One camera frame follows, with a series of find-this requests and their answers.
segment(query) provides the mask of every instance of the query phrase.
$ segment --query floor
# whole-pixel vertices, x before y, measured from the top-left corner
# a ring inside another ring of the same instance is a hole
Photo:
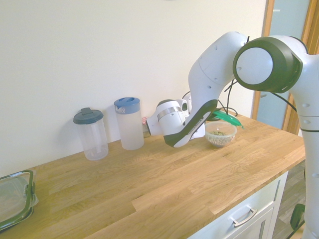
[[[293,213],[294,207],[298,203],[306,203],[304,170],[305,161],[296,165],[288,172],[283,198],[279,207],[273,239],[286,239],[293,232],[293,229],[290,226],[290,218]]]

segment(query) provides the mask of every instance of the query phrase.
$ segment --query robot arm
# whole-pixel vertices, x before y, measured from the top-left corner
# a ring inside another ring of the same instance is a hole
[[[306,227],[303,239],[319,239],[319,55],[309,55],[298,39],[261,37],[234,58],[233,71],[244,87],[294,96],[306,150]]]
[[[192,110],[186,119],[179,104],[162,101],[156,112],[147,119],[151,135],[163,134],[172,147],[188,143],[192,135],[215,111],[220,93],[234,79],[233,59],[247,42],[238,32],[229,32],[210,45],[192,66],[188,83],[192,97]]]
[[[158,104],[147,120],[152,135],[172,147],[185,145],[214,112],[224,87],[234,78],[247,89],[294,96],[306,149],[306,227],[303,239],[319,239],[319,55],[309,55],[293,37],[247,37],[229,32],[209,46],[189,73],[192,111],[182,115],[176,101]]]

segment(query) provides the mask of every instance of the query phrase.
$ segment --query plastic bowl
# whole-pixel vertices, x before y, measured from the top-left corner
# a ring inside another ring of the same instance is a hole
[[[214,146],[222,148],[235,137],[237,128],[224,121],[212,121],[205,124],[205,138]]]

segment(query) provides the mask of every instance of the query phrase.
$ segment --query white wall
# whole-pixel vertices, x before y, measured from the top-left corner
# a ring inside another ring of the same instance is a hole
[[[101,110],[118,140],[115,100],[138,97],[150,116],[182,97],[214,40],[261,36],[265,2],[0,1],[0,176],[82,151],[72,119],[84,107]],[[252,99],[235,85],[230,106],[249,117]]]

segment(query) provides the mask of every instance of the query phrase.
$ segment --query dark blue lid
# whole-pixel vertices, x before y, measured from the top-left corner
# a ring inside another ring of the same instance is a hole
[[[73,122],[76,124],[91,124],[103,118],[102,112],[98,110],[91,110],[90,108],[81,109],[80,113],[77,113]]]
[[[141,109],[140,99],[135,97],[125,97],[114,102],[115,111],[121,115],[133,114]]]

